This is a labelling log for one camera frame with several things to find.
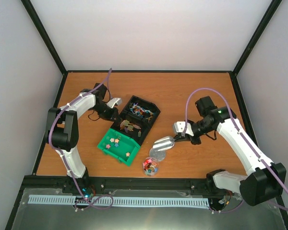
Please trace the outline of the metal scoop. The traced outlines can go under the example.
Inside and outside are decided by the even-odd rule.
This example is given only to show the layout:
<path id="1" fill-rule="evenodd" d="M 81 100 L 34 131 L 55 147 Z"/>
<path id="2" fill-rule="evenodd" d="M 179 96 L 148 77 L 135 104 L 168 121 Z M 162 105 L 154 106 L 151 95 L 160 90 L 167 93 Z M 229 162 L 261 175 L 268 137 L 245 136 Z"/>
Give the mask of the metal scoop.
<path id="1" fill-rule="evenodd" d="M 175 145 L 174 138 L 172 136 L 167 136 L 156 140 L 152 148 L 154 151 L 166 151 L 173 148 L 174 145 Z"/>

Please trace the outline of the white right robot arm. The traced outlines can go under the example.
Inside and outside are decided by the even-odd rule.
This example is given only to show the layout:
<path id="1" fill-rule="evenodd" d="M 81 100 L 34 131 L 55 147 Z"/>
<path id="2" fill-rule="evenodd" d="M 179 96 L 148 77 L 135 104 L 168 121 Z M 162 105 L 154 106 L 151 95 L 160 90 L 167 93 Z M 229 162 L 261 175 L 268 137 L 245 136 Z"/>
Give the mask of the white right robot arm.
<path id="1" fill-rule="evenodd" d="M 216 170 L 207 175 L 210 185 L 241 195 L 250 206 L 282 195 L 281 183 L 285 180 L 286 168 L 281 163 L 275 164 L 260 151 L 232 110 L 228 106 L 218 108 L 209 96 L 200 98 L 195 105 L 202 119 L 176 122 L 173 128 L 177 136 L 199 145 L 201 136 L 217 132 L 233 149 L 246 173 L 238 175 Z"/>

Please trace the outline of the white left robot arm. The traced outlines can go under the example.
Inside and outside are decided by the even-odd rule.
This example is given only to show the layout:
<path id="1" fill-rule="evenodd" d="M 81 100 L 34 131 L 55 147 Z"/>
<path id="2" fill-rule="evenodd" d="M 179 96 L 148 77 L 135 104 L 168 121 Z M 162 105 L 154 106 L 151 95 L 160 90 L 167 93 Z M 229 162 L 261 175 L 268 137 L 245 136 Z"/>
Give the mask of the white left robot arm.
<path id="1" fill-rule="evenodd" d="M 104 101 L 108 88 L 97 83 L 95 88 L 83 89 L 71 102 L 60 108 L 48 110 L 44 141 L 47 142 L 60 156 L 69 177 L 76 178 L 73 187 L 80 193 L 90 188 L 90 180 L 85 178 L 86 167 L 82 163 L 77 149 L 79 140 L 78 119 L 87 111 L 97 112 L 99 118 L 118 123 L 121 121 L 117 106 L 121 98 Z"/>

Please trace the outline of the green plastic bin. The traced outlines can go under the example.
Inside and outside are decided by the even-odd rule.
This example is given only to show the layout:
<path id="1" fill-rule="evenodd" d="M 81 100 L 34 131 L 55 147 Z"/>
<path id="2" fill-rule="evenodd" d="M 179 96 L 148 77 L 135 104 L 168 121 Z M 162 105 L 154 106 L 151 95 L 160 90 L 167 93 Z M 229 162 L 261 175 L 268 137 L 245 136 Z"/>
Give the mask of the green plastic bin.
<path id="1" fill-rule="evenodd" d="M 127 166 L 131 166 L 140 150 L 140 145 L 132 138 L 110 128 L 101 139 L 97 148 Z"/>

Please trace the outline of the black plastic bin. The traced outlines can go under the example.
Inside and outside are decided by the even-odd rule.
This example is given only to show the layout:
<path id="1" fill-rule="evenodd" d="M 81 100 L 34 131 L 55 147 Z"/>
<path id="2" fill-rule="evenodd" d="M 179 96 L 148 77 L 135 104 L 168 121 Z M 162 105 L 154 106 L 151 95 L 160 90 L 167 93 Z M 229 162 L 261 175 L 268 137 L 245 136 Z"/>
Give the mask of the black plastic bin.
<path id="1" fill-rule="evenodd" d="M 133 95 L 120 113 L 121 123 L 110 128 L 143 144 L 161 111 L 152 102 Z"/>

